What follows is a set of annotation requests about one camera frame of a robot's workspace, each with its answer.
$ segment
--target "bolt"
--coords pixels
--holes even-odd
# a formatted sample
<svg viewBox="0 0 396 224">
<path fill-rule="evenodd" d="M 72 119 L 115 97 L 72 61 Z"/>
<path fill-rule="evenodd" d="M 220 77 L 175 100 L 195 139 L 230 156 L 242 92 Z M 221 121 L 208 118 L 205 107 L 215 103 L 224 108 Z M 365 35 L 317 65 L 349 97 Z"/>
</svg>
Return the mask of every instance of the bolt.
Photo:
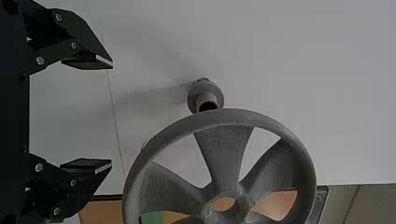
<svg viewBox="0 0 396 224">
<path fill-rule="evenodd" d="M 76 48 L 77 48 L 76 42 L 72 42 L 72 49 L 76 49 Z"/>
<path fill-rule="evenodd" d="M 60 212 L 61 212 L 61 208 L 60 207 L 56 207 L 56 208 L 53 209 L 52 214 L 54 216 L 58 216 Z"/>
<path fill-rule="evenodd" d="M 77 184 L 77 180 L 76 179 L 70 181 L 70 186 L 71 187 L 74 187 L 76 184 Z"/>
<path fill-rule="evenodd" d="M 61 14 L 56 13 L 56 14 L 55 14 L 55 19 L 56 19 L 57 21 L 62 21 L 64 18 L 62 18 L 62 15 L 61 15 Z"/>
<path fill-rule="evenodd" d="M 39 65 L 43 65 L 44 64 L 44 58 L 43 57 L 36 57 L 35 61 L 39 64 Z"/>
<path fill-rule="evenodd" d="M 42 170 L 43 170 L 43 164 L 42 163 L 39 163 L 39 164 L 37 164 L 36 166 L 35 166 L 35 171 L 36 172 L 41 172 Z"/>
</svg>

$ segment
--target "screw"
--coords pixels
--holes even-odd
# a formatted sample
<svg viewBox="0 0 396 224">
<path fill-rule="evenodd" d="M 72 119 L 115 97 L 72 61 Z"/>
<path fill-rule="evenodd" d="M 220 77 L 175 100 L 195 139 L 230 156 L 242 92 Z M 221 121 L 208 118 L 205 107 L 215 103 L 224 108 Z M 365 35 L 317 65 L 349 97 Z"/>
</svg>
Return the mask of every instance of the screw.
<svg viewBox="0 0 396 224">
<path fill-rule="evenodd" d="M 39 163 L 39 164 L 37 164 L 36 166 L 35 166 L 35 171 L 36 172 L 41 172 L 42 170 L 43 170 L 43 164 L 42 163 Z"/>
<path fill-rule="evenodd" d="M 36 57 L 35 61 L 39 64 L 39 65 L 43 65 L 44 64 L 44 58 L 43 57 Z"/>
<path fill-rule="evenodd" d="M 72 49 L 76 49 L 76 48 L 77 48 L 76 42 L 72 42 Z"/>
<path fill-rule="evenodd" d="M 55 14 L 55 19 L 56 19 L 57 21 L 62 21 L 64 18 L 62 18 L 62 15 L 61 15 L 61 14 L 57 13 L 57 14 Z"/>
<path fill-rule="evenodd" d="M 27 152 L 27 146 L 22 146 L 22 152 Z"/>
<path fill-rule="evenodd" d="M 77 184 L 77 180 L 76 179 L 70 181 L 70 186 L 71 187 L 74 187 L 76 184 Z"/>
<path fill-rule="evenodd" d="M 61 208 L 60 207 L 56 207 L 56 208 L 53 209 L 52 214 L 54 216 L 58 216 L 60 212 L 61 212 Z"/>
<path fill-rule="evenodd" d="M 29 76 L 26 74 L 22 74 L 20 76 L 20 82 L 27 82 L 29 80 Z"/>
</svg>

